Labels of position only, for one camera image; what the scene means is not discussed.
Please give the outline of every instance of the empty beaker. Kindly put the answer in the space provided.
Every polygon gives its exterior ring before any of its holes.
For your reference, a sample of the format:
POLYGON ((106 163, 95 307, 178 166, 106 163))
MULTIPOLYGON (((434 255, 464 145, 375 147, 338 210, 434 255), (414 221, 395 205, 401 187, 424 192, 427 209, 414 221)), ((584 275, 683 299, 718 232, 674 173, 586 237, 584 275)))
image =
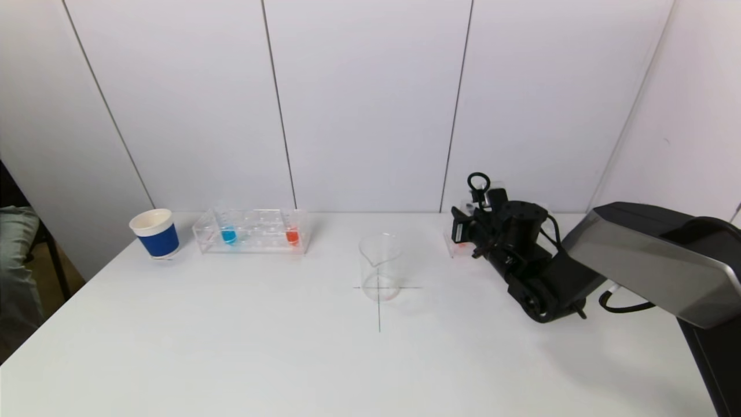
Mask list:
POLYGON ((399 294, 402 280, 402 245, 389 233, 360 240, 360 287, 376 302, 389 301, 399 294))

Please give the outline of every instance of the black chair leg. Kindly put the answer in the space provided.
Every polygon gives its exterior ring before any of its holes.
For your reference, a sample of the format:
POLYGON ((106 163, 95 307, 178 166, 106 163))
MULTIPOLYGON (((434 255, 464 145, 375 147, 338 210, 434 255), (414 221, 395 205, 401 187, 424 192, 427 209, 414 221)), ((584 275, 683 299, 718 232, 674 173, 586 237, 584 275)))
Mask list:
POLYGON ((70 294, 70 287, 67 285, 67 276, 64 275, 62 261, 59 259, 59 251, 56 250, 56 241, 54 240, 54 237, 52 237, 51 233, 46 230, 46 226, 41 227, 44 228, 46 243, 47 246, 49 246, 49 255, 51 255, 51 263, 54 264, 54 272, 56 272, 56 277, 57 279, 59 279, 59 287, 62 288, 62 295, 64 296, 64 300, 68 301, 70 297, 72 297, 72 294, 70 294))

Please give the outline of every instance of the chair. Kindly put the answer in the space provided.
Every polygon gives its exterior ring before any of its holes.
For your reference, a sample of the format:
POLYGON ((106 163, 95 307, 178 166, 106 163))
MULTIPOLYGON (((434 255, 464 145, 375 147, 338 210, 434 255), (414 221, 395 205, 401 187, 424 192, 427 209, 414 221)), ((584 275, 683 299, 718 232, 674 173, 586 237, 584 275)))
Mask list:
POLYGON ((54 272, 56 273, 56 278, 59 280, 59 287, 62 289, 64 300, 68 301, 72 295, 70 293, 70 286, 67 285, 67 276, 64 274, 64 269, 62 268, 62 260, 59 258, 59 251, 56 249, 56 241, 51 233, 49 233, 49 229, 46 228, 44 222, 40 220, 39 230, 36 231, 36 236, 33 238, 31 247, 28 249, 24 263, 29 263, 33 260, 31 252, 33 252, 33 248, 35 248, 39 243, 46 243, 49 247, 51 263, 54 265, 54 272))

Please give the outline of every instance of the floor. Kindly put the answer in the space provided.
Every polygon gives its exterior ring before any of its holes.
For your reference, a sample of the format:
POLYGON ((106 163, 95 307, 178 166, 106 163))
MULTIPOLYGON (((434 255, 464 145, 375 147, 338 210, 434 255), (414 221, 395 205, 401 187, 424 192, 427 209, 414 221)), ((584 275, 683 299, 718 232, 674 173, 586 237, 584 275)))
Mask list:
MULTIPOLYGON (((28 269, 33 271, 33 279, 36 280, 36 286, 39 289, 41 304, 44 306, 44 312, 47 318, 59 309, 64 303, 64 296, 59 286, 59 280, 54 272, 54 265, 49 256, 49 248, 46 243, 40 243, 33 248, 33 260, 26 264, 28 269)), ((74 294, 82 288, 85 281, 80 276, 75 266, 67 258, 61 248, 59 248, 59 257, 62 259, 62 268, 67 276, 67 284, 70 292, 74 294)))

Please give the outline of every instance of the white cup rim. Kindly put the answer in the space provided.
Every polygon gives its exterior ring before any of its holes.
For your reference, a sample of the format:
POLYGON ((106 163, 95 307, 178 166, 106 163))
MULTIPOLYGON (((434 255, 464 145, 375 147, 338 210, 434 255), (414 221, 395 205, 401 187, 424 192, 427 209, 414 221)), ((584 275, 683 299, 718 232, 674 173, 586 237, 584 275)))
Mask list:
POLYGON ((173 212, 165 208, 155 208, 152 210, 147 210, 143 213, 137 214, 133 219, 131 219, 131 221, 129 222, 129 227, 131 228, 131 230, 134 230, 135 232, 145 232, 145 231, 160 227, 163 223, 169 221, 172 218, 172 216, 173 216, 173 212), (159 214, 166 214, 166 216, 162 217, 161 221, 155 224, 146 226, 146 227, 136 227, 135 226, 137 222, 142 221, 143 219, 147 217, 158 216, 159 214))

